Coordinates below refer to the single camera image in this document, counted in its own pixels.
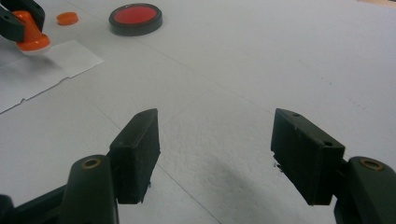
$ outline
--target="white paper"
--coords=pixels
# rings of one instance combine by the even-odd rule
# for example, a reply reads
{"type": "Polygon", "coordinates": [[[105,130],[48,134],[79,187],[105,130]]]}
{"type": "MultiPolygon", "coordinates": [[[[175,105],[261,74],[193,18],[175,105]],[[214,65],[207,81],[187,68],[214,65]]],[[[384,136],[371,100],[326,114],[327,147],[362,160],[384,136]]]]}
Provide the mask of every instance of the white paper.
{"type": "Polygon", "coordinates": [[[48,52],[24,57],[0,67],[0,113],[75,77],[103,60],[72,40],[48,52]]]}

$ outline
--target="orange object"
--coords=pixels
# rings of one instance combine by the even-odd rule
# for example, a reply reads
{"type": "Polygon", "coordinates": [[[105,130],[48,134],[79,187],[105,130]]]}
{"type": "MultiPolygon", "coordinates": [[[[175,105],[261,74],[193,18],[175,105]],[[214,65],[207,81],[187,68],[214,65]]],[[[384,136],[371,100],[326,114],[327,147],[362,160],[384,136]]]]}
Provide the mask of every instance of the orange object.
{"type": "Polygon", "coordinates": [[[65,12],[59,14],[56,20],[58,20],[60,25],[71,25],[78,22],[78,16],[76,12],[65,12]]]}
{"type": "Polygon", "coordinates": [[[18,48],[26,54],[35,54],[50,46],[50,39],[42,34],[28,11],[13,11],[18,20],[24,24],[23,42],[17,42],[18,48]]]}

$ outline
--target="white table surface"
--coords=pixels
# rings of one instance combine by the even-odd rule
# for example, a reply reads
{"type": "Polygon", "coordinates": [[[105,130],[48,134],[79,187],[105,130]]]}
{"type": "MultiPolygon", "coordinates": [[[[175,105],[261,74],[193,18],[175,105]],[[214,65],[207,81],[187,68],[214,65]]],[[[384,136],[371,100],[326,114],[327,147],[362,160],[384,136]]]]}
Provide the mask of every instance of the white table surface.
{"type": "MultiPolygon", "coordinates": [[[[0,114],[0,193],[15,205],[64,185],[120,129],[158,108],[162,154],[144,203],[120,223],[335,223],[274,168],[276,108],[396,169],[396,10],[353,0],[147,1],[163,26],[113,35],[124,0],[37,0],[53,45],[104,60],[0,114]],[[61,27],[56,16],[76,11],[61,27]]],[[[0,46],[12,48],[11,45],[0,46]]],[[[2,64],[23,56],[2,56],[2,64]]]]}

